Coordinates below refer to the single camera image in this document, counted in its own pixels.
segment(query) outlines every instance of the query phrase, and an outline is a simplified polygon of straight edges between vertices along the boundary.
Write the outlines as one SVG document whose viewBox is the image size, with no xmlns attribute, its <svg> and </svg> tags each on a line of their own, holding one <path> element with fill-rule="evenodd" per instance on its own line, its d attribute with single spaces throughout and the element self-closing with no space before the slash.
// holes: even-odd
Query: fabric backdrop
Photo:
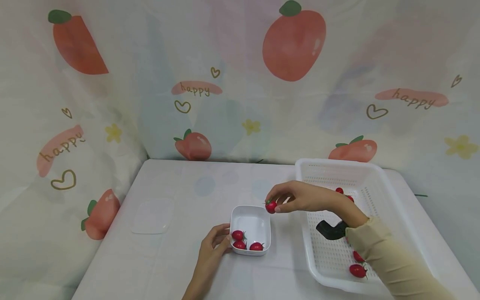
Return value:
<svg viewBox="0 0 480 300">
<path fill-rule="evenodd" d="M 115 212 L 102 199 L 121 202 L 143 147 L 395 169 L 480 288 L 479 2 L 21 0 L 0 14 L 7 297 L 25 282 L 71 295 L 104 232 L 92 220 Z"/>
</svg>

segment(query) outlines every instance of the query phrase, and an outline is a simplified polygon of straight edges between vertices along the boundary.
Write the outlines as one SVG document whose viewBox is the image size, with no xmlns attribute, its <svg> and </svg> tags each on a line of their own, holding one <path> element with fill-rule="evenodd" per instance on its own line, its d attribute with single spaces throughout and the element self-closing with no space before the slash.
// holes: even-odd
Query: white tablecloth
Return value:
<svg viewBox="0 0 480 300">
<path fill-rule="evenodd" d="M 435 268 L 441 282 L 459 300 L 480 299 L 403 178 L 386 172 L 425 247 L 438 258 Z M 228 223 L 235 206 L 260 206 L 274 184 L 294 179 L 294 166 L 146 161 L 73 300 L 181 299 L 210 228 Z M 167 232 L 132 233 L 139 205 L 155 199 L 174 203 Z M 225 255 L 207 299 L 372 299 L 323 287 L 313 279 L 297 217 L 272 215 L 272 245 L 265 256 Z"/>
</svg>

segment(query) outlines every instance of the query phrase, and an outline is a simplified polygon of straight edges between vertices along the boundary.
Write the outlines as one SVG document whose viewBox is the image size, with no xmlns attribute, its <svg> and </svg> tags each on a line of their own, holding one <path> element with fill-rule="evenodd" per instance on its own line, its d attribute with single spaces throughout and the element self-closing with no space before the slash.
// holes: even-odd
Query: finger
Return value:
<svg viewBox="0 0 480 300">
<path fill-rule="evenodd" d="M 220 244 L 226 236 L 227 236 L 227 235 L 221 235 L 221 236 L 216 237 L 216 238 L 213 240 L 212 248 L 215 249 L 215 247 L 216 247 L 218 244 Z"/>
<path fill-rule="evenodd" d="M 278 195 L 282 195 L 286 193 L 293 193 L 293 181 L 288 181 L 288 182 L 274 185 L 273 188 L 268 193 L 265 201 L 268 201 L 268 199 L 275 198 L 275 197 L 278 197 Z"/>
<path fill-rule="evenodd" d="M 298 210 L 297 202 L 298 201 L 289 201 L 285 204 L 278 205 L 277 207 L 275 207 L 275 212 L 276 213 L 291 213 L 293 211 L 296 211 L 296 210 Z"/>
<path fill-rule="evenodd" d="M 280 205 L 280 204 L 283 204 L 283 202 L 285 202 L 285 200 L 289 197 L 292 197 L 293 195 L 291 193 L 286 193 L 286 194 L 283 194 L 281 195 L 277 200 L 276 200 L 276 204 L 277 205 Z"/>
<path fill-rule="evenodd" d="M 216 236 L 225 236 L 230 233 L 230 229 L 224 229 L 216 233 Z"/>
<path fill-rule="evenodd" d="M 210 232 L 207 234 L 207 236 L 205 237 L 204 240 L 208 241 L 209 243 L 213 243 L 213 240 L 215 239 L 217 234 L 219 232 L 221 232 L 222 230 L 225 230 L 227 228 L 230 228 L 230 223 L 225 223 L 225 224 L 220 224 L 220 225 L 217 225 L 217 226 L 213 226 L 213 228 L 210 230 Z"/>
<path fill-rule="evenodd" d="M 228 248 L 231 248 L 232 246 L 230 245 L 230 241 L 231 241 L 232 237 L 230 235 L 227 235 L 223 241 L 218 245 L 218 247 L 213 250 L 213 255 L 216 255 L 216 256 L 222 256 L 223 253 L 225 253 L 225 251 L 228 249 Z"/>
</svg>

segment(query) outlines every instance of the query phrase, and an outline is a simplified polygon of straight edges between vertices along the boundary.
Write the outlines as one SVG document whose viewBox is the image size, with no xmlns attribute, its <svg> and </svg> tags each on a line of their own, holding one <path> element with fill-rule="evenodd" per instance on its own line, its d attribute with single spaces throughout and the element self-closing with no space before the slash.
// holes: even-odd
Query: plastic drainer basket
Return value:
<svg viewBox="0 0 480 300">
<path fill-rule="evenodd" d="M 421 244 L 408 221 L 400 199 L 385 172 L 369 163 L 330 159 L 299 159 L 295 163 L 297 180 L 335 190 L 346 195 L 368 216 L 378 216 L 394 238 L 422 262 Z M 389 295 L 377 274 L 366 265 L 368 279 L 356 278 L 348 270 L 355 264 L 353 249 L 345 238 L 327 240 L 315 227 L 321 220 L 335 226 L 340 218 L 330 212 L 302 212 L 303 241 L 310 273 L 322 285 L 367 295 Z"/>
</svg>

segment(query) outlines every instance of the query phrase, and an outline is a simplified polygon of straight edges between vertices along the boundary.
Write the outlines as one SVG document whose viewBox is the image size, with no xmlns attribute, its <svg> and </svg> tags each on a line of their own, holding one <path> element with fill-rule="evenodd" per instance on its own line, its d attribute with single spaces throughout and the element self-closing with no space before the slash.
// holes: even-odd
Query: yellow flower print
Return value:
<svg viewBox="0 0 480 300">
<path fill-rule="evenodd" d="M 242 123 L 242 126 L 247 131 L 247 135 L 252 134 L 252 132 L 260 132 L 260 122 L 259 121 L 252 122 L 252 120 L 247 119 L 247 120 L 245 120 L 245 123 Z"/>
<path fill-rule="evenodd" d="M 107 142 L 115 141 L 120 143 L 121 129 L 116 124 L 112 124 L 112 127 L 105 127 L 105 131 L 108 133 Z"/>
<path fill-rule="evenodd" d="M 447 155 L 458 153 L 458 156 L 462 159 L 470 159 L 472 154 L 479 149 L 478 145 L 468 142 L 468 136 L 466 135 L 459 136 L 457 140 L 446 137 L 445 143 L 450 146 L 450 149 L 446 151 Z"/>
</svg>

